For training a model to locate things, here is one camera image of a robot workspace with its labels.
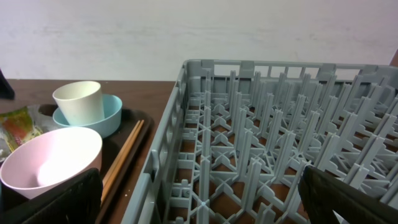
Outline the pink plastic bowl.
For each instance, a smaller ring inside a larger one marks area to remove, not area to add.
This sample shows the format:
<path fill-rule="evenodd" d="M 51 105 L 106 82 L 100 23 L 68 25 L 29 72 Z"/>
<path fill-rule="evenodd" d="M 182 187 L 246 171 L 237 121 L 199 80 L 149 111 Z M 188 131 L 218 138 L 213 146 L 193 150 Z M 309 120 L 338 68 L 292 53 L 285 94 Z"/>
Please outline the pink plastic bowl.
<path fill-rule="evenodd" d="M 19 146 L 1 166 L 1 183 L 33 199 L 90 169 L 101 169 L 102 137 L 83 127 L 56 129 Z"/>

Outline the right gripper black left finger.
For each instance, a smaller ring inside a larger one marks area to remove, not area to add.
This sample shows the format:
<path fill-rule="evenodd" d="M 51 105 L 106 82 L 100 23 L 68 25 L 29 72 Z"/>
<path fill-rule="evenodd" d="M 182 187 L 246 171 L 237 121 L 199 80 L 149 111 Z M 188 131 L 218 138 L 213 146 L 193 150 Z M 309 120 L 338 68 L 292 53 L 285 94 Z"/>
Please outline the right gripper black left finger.
<path fill-rule="evenodd" d="M 2 184 L 1 224 L 94 223 L 100 212 L 102 191 L 100 172 L 96 168 L 33 199 Z"/>

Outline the cream plastic cup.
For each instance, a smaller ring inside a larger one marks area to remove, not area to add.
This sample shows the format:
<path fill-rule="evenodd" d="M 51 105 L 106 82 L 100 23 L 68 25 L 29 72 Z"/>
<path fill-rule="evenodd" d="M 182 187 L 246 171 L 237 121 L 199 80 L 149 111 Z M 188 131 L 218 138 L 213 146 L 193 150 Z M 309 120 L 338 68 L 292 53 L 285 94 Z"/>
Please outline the cream plastic cup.
<path fill-rule="evenodd" d="M 69 83 L 57 88 L 52 97 L 69 125 L 87 125 L 104 119 L 103 94 L 98 82 Z"/>

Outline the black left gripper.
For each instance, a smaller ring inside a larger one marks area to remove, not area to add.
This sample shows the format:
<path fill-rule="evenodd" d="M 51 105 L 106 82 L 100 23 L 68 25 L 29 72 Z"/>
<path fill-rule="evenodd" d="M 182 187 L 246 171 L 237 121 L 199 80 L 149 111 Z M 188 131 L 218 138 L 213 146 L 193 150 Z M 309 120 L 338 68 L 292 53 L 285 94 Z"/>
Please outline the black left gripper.
<path fill-rule="evenodd" d="M 15 98 L 15 92 L 3 75 L 2 70 L 0 70 L 0 98 L 5 100 Z"/>

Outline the white paper napkin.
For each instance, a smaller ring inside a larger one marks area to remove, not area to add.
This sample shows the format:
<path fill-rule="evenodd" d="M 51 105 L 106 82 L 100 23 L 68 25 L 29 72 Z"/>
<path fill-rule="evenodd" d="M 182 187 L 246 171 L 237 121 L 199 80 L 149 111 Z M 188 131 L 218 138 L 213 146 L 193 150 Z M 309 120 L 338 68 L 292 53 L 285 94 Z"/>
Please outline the white paper napkin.
<path fill-rule="evenodd" d="M 58 129 L 58 126 L 52 119 L 52 112 L 49 112 L 50 115 L 44 114 L 45 105 L 30 105 L 27 107 L 34 117 L 35 124 L 42 129 L 43 133 Z M 1 162 L 4 162 L 11 153 L 5 140 L 1 139 Z"/>

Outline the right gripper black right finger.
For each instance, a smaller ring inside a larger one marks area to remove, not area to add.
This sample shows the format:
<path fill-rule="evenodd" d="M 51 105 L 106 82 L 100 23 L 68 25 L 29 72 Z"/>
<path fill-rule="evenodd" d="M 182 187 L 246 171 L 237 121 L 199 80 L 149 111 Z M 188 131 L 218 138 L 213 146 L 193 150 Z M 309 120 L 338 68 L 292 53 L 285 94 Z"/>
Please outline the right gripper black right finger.
<path fill-rule="evenodd" d="M 397 210 L 315 167 L 304 168 L 298 186 L 311 223 L 397 223 Z"/>

